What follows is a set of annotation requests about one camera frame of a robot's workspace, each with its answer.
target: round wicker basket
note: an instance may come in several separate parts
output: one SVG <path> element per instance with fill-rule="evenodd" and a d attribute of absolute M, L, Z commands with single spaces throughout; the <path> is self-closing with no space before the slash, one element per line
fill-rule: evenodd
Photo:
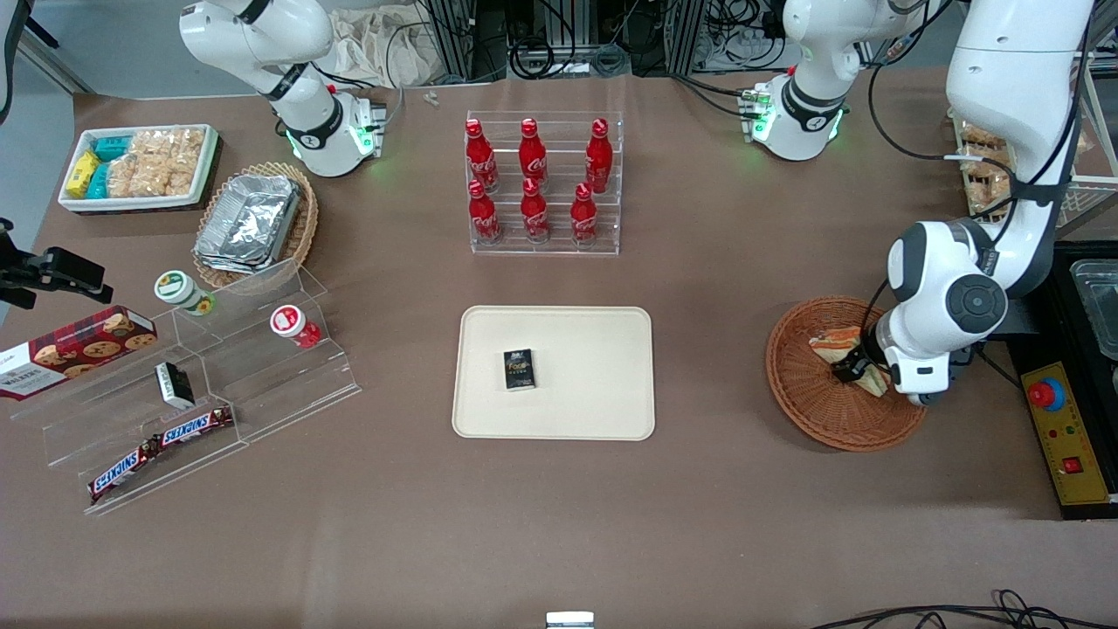
<path fill-rule="evenodd" d="M 826 331 L 861 325 L 865 306 L 864 301 L 849 296 L 800 302 L 773 328 L 765 350 L 769 388 L 784 412 L 813 439 L 852 452 L 897 446 L 916 432 L 927 412 L 893 389 L 874 398 L 854 384 L 839 382 L 831 366 L 807 345 Z M 870 322 L 882 314 L 874 307 Z"/>
<path fill-rule="evenodd" d="M 210 215 L 214 212 L 214 206 L 217 203 L 218 197 L 221 192 L 229 185 L 234 177 L 240 174 L 263 174 L 266 177 L 282 174 L 290 178 L 293 181 L 299 182 L 300 187 L 300 198 L 299 206 L 295 215 L 295 219 L 292 221 L 291 230 L 287 232 L 287 242 L 284 247 L 283 255 L 280 259 L 287 259 L 288 257 L 294 257 L 300 264 L 306 260 L 306 255 L 311 251 L 311 240 L 314 239 L 314 229 L 319 226 L 319 201 L 314 197 L 314 190 L 311 188 L 311 182 L 306 179 L 306 175 L 299 171 L 293 165 L 286 163 L 276 162 L 265 162 L 255 165 L 249 165 L 248 168 L 241 170 L 237 174 L 234 174 L 229 179 L 226 179 L 225 183 L 214 192 L 210 197 L 209 203 L 206 204 L 206 211 L 202 213 L 201 223 L 198 226 L 198 232 L 201 234 L 202 229 L 206 228 L 206 223 L 209 221 Z M 198 268 L 198 275 L 206 280 L 207 284 L 219 288 L 247 277 L 248 275 L 244 273 L 233 273 L 230 270 L 219 270 L 217 268 L 210 268 L 195 256 L 195 267 Z M 297 270 L 296 265 L 291 266 L 292 271 Z M 273 279 L 283 280 L 286 277 L 272 277 Z"/>

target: yellow control panel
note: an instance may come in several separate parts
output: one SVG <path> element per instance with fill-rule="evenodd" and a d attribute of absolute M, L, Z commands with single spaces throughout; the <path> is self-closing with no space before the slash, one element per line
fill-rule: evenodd
<path fill-rule="evenodd" d="M 1083 430 L 1062 363 L 1021 377 L 1036 435 L 1062 505 L 1109 502 L 1095 450 Z"/>

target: table surface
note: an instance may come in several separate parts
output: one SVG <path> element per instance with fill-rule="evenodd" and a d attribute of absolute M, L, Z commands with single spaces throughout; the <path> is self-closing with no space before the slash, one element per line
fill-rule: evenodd
<path fill-rule="evenodd" d="M 890 70 L 881 83 L 896 136 L 944 150 L 944 72 Z M 326 317 L 363 393 L 101 518 L 82 515 L 74 477 L 46 468 L 39 431 L 0 423 L 0 625 L 539 627 L 546 611 L 589 609 L 610 628 L 793 628 L 984 604 L 994 588 L 1118 619 L 1116 525 L 1055 520 L 1021 397 L 987 368 L 911 439 L 871 455 L 813 442 L 768 391 L 765 342 L 783 312 L 868 296 L 898 234 L 964 207 L 955 165 L 909 160 L 878 136 L 864 80 L 839 137 L 804 163 L 745 144 L 731 116 L 667 79 L 437 92 L 438 107 L 408 94 L 381 159 L 312 178 L 322 215 L 307 266 L 331 290 Z M 259 97 L 75 106 L 78 130 L 215 125 L 219 181 L 293 161 Z M 622 255 L 472 255 L 468 108 L 623 109 Z M 119 303 L 154 313 L 151 283 L 191 268 L 198 217 L 51 204 L 38 246 L 105 265 Z M 653 436 L 457 437 L 458 323 L 475 304 L 647 309 Z M 96 308 L 45 294 L 34 312 L 12 311 L 0 341 Z"/>

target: red cookie box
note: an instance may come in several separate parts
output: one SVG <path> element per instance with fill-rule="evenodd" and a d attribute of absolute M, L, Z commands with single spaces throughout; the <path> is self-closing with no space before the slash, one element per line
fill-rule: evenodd
<path fill-rule="evenodd" d="M 0 398 L 26 400 L 155 343 L 155 325 L 113 305 L 0 354 Z"/>

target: acrylic bottle rack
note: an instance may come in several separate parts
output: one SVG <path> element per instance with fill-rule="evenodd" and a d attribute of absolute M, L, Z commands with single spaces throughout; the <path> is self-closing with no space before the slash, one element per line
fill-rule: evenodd
<path fill-rule="evenodd" d="M 504 237 L 495 245 L 477 241 L 468 212 L 470 246 L 476 254 L 494 255 L 618 255 L 622 237 L 622 168 L 625 146 L 625 125 L 622 112 L 496 112 L 471 111 L 467 117 L 482 123 L 485 136 L 496 156 L 500 188 L 490 194 L 496 207 L 498 219 Z M 548 201 L 548 222 L 551 238 L 543 244 L 528 240 L 520 199 L 523 197 L 523 175 L 520 170 L 520 122 L 534 117 L 539 136 L 548 150 L 548 184 L 543 198 Z M 586 180 L 586 145 L 590 140 L 590 124 L 596 117 L 609 122 L 609 143 L 614 147 L 613 169 L 606 191 L 594 194 L 598 207 L 598 237 L 594 246 L 579 249 L 571 240 L 570 206 L 575 202 L 575 187 Z M 473 178 L 470 164 L 464 161 L 466 183 Z M 468 206 L 470 194 L 462 188 Z"/>

